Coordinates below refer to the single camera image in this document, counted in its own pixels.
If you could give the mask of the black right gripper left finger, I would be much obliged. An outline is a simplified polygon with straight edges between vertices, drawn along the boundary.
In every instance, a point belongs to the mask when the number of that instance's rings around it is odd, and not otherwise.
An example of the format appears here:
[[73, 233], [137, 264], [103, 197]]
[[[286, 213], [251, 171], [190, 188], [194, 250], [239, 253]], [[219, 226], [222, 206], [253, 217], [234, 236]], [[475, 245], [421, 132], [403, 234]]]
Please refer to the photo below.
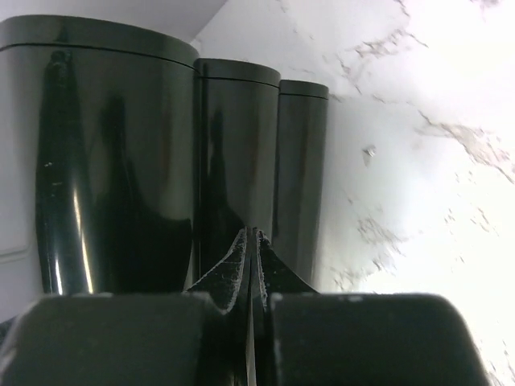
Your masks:
[[247, 385], [249, 230], [241, 229], [224, 257], [184, 290], [208, 304], [200, 345], [198, 385]]

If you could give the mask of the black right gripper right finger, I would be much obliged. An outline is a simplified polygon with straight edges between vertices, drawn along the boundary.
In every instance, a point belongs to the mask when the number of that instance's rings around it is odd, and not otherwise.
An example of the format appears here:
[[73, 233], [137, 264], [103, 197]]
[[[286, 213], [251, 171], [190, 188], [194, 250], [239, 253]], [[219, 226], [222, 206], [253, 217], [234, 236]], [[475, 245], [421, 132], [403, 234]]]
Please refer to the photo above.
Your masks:
[[253, 230], [251, 296], [259, 385], [320, 385], [316, 342], [319, 296], [276, 255], [263, 231]]

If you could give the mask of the black and pink drawer box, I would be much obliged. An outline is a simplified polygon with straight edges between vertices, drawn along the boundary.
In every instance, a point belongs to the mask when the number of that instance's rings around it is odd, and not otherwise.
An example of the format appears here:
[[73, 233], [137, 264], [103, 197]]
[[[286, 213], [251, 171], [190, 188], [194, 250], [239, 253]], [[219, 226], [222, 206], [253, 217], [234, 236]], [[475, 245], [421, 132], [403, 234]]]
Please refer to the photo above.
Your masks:
[[5, 19], [2, 300], [180, 291], [244, 226], [293, 233], [286, 187], [320, 174], [327, 101], [156, 31]]

